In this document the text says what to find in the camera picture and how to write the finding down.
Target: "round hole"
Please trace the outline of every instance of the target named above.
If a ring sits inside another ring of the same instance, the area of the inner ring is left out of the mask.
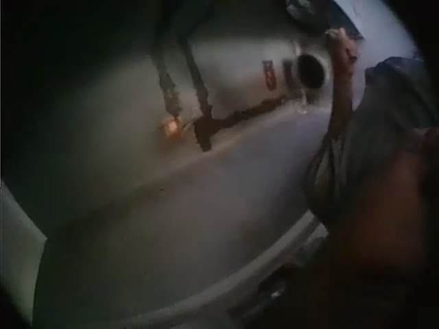
[[[300,55],[298,58],[298,75],[303,85],[310,89],[319,89],[324,83],[324,69],[312,55]]]

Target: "gray cloth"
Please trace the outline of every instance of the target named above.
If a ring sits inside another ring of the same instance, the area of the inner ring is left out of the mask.
[[[439,124],[427,70],[419,60],[388,58],[366,70],[366,89],[342,133],[326,136],[305,179],[311,211],[332,226],[355,187],[415,128]]]

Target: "concrete floor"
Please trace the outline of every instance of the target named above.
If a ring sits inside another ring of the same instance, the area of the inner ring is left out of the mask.
[[[366,39],[355,103],[366,67],[414,50],[381,2],[358,3]],[[116,51],[89,72],[78,64],[82,73],[57,93],[48,87],[29,96],[38,101],[25,105],[42,114],[19,126],[24,133],[5,161],[6,184],[49,237],[36,287],[39,324],[123,319],[176,303],[255,259],[307,210],[301,183],[331,99],[307,114],[286,103],[220,132],[209,154],[191,138],[164,151],[157,134],[163,96],[139,51],[140,31],[152,23],[139,17],[126,30],[135,33],[123,55]]]

